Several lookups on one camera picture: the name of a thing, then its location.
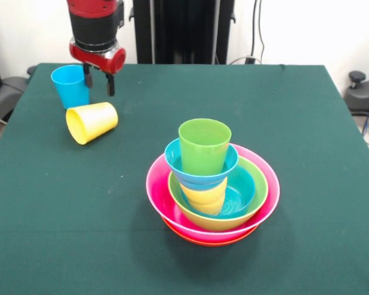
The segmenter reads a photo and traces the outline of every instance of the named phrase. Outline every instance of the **yellow cup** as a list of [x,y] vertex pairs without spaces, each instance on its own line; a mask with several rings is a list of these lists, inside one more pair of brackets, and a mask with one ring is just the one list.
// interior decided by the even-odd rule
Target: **yellow cup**
[[115,128],[119,117],[110,103],[95,103],[69,108],[66,112],[67,127],[79,144],[86,144]]
[[220,213],[226,198],[227,180],[228,178],[225,177],[222,183],[206,191],[188,189],[182,184],[180,187],[194,209],[205,214],[217,215]]

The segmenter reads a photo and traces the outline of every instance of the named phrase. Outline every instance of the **white wall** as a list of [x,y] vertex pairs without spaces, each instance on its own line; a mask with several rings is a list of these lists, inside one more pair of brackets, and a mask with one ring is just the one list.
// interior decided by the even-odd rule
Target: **white wall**
[[[128,18],[131,0],[125,0]],[[252,0],[236,0],[228,60],[248,55],[252,45]],[[369,0],[263,0],[264,63],[326,65],[342,92],[352,69],[369,78]],[[0,1],[0,71],[25,75],[40,62],[71,62],[71,25],[65,0]],[[118,32],[127,63],[137,62],[134,23]],[[255,55],[260,54],[257,42]]]

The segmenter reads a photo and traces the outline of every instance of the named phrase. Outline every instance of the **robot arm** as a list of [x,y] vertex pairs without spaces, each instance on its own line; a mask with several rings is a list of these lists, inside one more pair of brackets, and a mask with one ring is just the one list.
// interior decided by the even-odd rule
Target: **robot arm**
[[69,51],[84,64],[85,82],[92,87],[90,67],[103,71],[108,95],[115,94],[114,77],[123,67],[125,50],[116,39],[123,25],[123,0],[67,0],[73,35]]

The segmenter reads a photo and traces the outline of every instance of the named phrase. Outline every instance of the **stacked bowls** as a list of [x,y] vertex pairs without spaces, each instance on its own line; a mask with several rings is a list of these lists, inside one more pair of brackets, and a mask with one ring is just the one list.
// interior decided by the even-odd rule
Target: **stacked bowls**
[[178,133],[149,169],[152,206],[176,234],[198,245],[229,245],[250,235],[279,201],[273,169],[230,144],[231,131],[219,121],[190,120]]

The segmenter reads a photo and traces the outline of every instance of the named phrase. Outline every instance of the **plastic cup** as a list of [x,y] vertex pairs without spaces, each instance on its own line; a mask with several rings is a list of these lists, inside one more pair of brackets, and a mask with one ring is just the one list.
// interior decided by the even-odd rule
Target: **plastic cup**
[[68,109],[66,121],[75,141],[86,144],[115,128],[119,118],[110,103],[95,103]]
[[192,175],[221,173],[231,130],[217,120],[193,119],[179,127],[182,169]]
[[195,191],[193,189],[188,189],[177,181],[181,190],[187,197],[189,204],[194,209],[210,215],[217,215],[220,213],[226,197],[227,182],[228,178],[226,177],[221,184],[217,185],[213,189]]
[[62,66],[53,71],[50,77],[65,109],[89,104],[89,88],[85,84],[82,66]]

